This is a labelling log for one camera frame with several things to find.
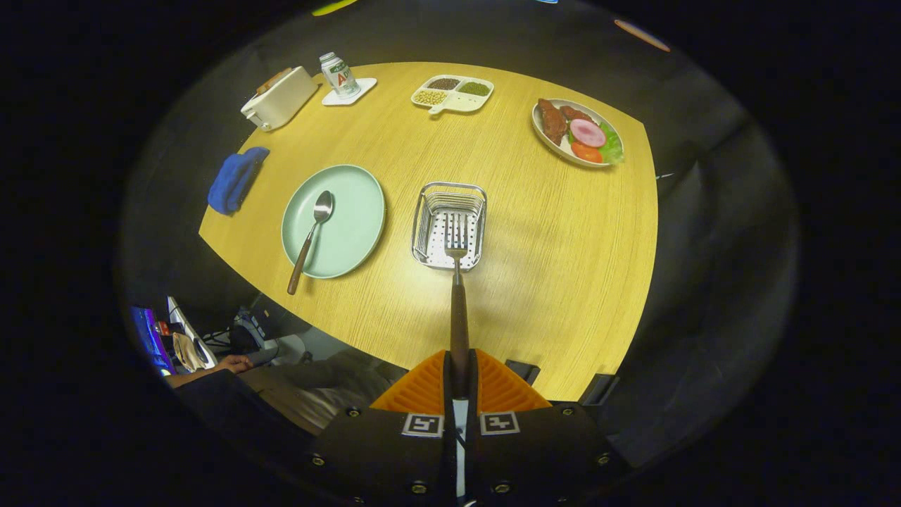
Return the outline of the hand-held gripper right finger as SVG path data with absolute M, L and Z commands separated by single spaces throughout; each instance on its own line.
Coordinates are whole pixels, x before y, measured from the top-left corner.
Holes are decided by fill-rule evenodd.
M 586 408 L 549 402 L 482 350 L 469 360 L 467 505 L 586 506 L 630 474 Z

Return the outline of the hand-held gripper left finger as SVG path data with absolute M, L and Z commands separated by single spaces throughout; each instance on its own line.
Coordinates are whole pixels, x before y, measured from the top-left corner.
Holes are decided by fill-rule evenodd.
M 347 506 L 456 505 L 449 363 L 432 354 L 370 406 L 339 411 L 310 450 L 315 484 Z

